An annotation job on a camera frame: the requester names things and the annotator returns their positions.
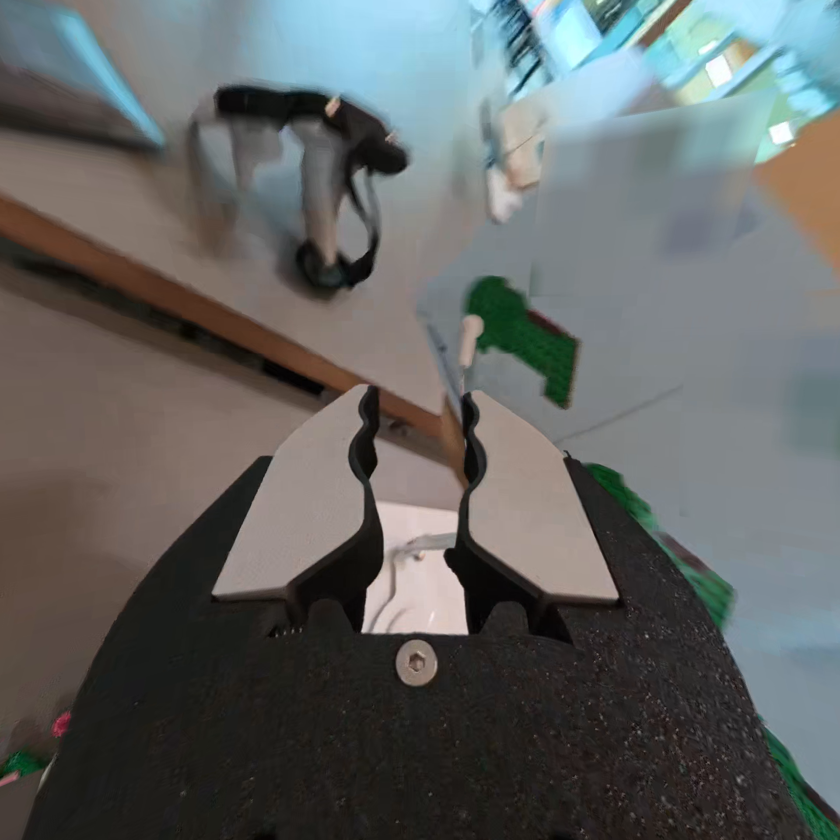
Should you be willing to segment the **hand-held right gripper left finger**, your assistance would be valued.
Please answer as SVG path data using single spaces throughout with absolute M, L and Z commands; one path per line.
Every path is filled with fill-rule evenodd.
M 352 629 L 382 570 L 384 537 L 371 487 L 380 393 L 357 385 L 309 417 L 270 459 L 212 590 L 219 602 L 280 601 L 303 623 L 320 600 Z

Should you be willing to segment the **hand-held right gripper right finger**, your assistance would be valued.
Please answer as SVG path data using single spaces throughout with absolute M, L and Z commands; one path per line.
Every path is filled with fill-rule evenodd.
M 463 396 L 461 416 L 467 487 L 444 557 L 468 631 L 481 632 L 506 602 L 523 609 L 530 632 L 564 632 L 565 606 L 620 606 L 567 454 L 484 392 Z

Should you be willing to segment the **grey wood-edged table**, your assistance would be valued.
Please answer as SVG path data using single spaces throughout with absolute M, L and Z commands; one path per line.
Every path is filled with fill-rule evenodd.
M 458 419 L 417 294 L 444 252 L 381 199 L 384 244 L 372 278 L 319 297 L 294 268 L 297 246 L 273 216 L 203 204 L 193 170 L 111 146 L 2 131 L 2 236 L 218 340 L 347 392 L 380 390 L 383 435 L 446 464 L 464 487 Z

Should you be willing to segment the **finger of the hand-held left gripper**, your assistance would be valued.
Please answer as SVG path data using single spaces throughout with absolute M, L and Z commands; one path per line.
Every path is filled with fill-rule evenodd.
M 242 201 L 258 168 L 281 158 L 282 128 L 263 121 L 229 121 L 227 125 L 234 167 L 234 199 Z

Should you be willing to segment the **green rectangular lego plate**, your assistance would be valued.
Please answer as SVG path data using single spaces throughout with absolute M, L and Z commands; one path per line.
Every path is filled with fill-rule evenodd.
M 815 839 L 839 838 L 839 814 L 806 782 L 790 751 L 761 719 L 771 758 L 784 784 Z

